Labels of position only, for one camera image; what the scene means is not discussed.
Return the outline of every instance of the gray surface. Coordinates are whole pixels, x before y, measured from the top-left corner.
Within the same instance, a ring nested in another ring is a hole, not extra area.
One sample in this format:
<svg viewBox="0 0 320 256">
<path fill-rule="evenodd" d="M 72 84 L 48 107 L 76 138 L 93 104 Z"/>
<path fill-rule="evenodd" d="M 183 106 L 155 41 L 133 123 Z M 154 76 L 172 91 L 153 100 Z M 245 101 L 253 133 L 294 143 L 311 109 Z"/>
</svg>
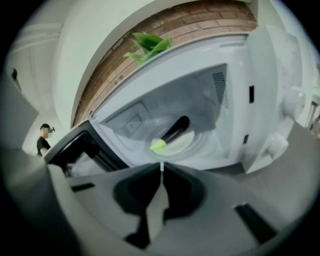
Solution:
<svg viewBox="0 0 320 256">
<path fill-rule="evenodd" d="M 247 229 L 233 205 L 249 203 L 276 230 L 289 223 L 277 210 L 229 177 L 180 166 L 196 176 L 206 188 L 206 198 L 191 216 L 168 220 L 148 252 L 168 256 L 236 255 L 259 243 Z"/>
<path fill-rule="evenodd" d="M 99 175 L 67 178 L 71 186 L 93 183 L 95 187 L 78 191 L 76 198 L 104 228 L 123 239 L 137 230 L 139 217 L 125 213 L 113 198 L 115 184 L 141 170 L 124 169 Z"/>
<path fill-rule="evenodd" d="M 242 166 L 210 170 L 231 176 L 261 199 L 273 205 L 289 222 L 312 205 L 320 185 L 320 142 L 295 123 L 287 151 L 271 165 L 245 174 Z"/>
<path fill-rule="evenodd" d="M 123 239 L 137 229 L 138 217 L 122 211 L 113 199 L 115 184 L 139 172 L 143 166 L 100 175 L 68 178 L 71 186 L 93 183 L 75 193 L 86 211 L 106 231 Z M 147 252 L 168 256 L 234 255 L 256 248 L 259 243 L 233 209 L 233 205 L 249 203 L 276 230 L 289 223 L 277 210 L 247 191 L 229 177 L 180 166 L 203 182 L 206 197 L 203 204 L 190 216 L 168 220 Z"/>
<path fill-rule="evenodd" d="M 81 252 L 84 256 L 146 256 L 147 253 L 137 247 L 119 239 L 111 230 L 99 222 L 95 216 L 91 215 L 86 207 L 76 198 L 72 192 L 66 177 L 60 167 L 48 165 L 50 176 L 53 182 L 56 197 L 60 203 L 66 219 L 69 221 L 78 241 L 81 244 Z M 109 215 L 106 212 L 106 218 L 110 223 L 115 219 L 121 218 L 116 215 Z"/>
<path fill-rule="evenodd" d="M 38 112 L 23 97 L 7 73 L 0 73 L 0 146 L 21 149 Z"/>
</svg>

